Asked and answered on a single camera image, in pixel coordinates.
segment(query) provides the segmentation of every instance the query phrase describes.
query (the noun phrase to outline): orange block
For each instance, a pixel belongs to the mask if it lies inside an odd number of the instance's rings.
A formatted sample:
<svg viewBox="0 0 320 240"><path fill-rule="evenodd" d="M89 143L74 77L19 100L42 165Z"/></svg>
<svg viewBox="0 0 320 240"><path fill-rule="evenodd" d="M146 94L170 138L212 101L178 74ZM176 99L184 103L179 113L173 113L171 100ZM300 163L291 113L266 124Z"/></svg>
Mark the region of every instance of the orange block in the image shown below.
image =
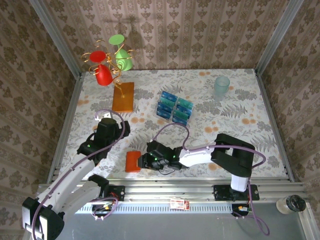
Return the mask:
<svg viewBox="0 0 320 240"><path fill-rule="evenodd" d="M138 167L138 158L140 158L140 151L128 151L126 153L125 160L125 172L126 173L138 173L140 172L140 167Z"/></svg>

